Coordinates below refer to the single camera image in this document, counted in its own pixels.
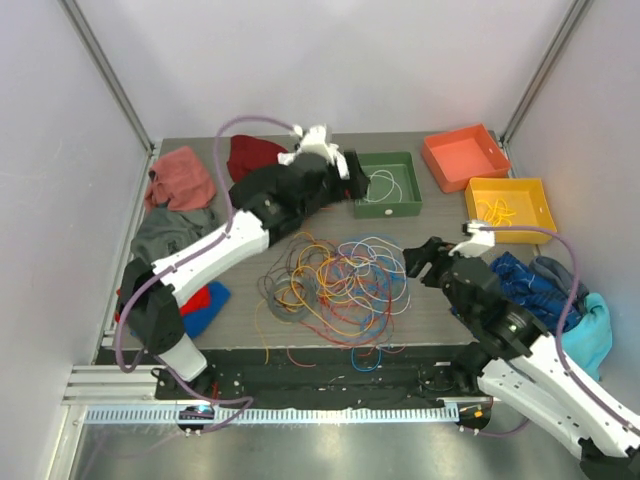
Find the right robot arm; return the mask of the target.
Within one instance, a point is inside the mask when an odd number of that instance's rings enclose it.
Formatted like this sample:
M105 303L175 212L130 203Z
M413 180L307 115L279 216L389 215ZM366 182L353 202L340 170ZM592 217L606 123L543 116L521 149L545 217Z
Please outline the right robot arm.
M576 457L590 479L638 478L638 415L559 352L545 325L505 296L480 257L493 245L484 232L459 244L432 237L403 252L407 275L441 290L475 339L456 360L453 386L512 407Z

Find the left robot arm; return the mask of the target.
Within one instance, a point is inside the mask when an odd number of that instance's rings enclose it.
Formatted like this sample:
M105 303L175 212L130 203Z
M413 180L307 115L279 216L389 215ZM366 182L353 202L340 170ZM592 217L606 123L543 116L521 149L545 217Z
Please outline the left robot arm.
M368 186L355 151L339 154L336 163L298 153L287 165L250 172L229 191L228 222L154 264L139 258L129 262L120 287L119 322L175 373L187 396L205 397L213 375L186 333L181 307L227 270L299 230L319 210L364 198Z

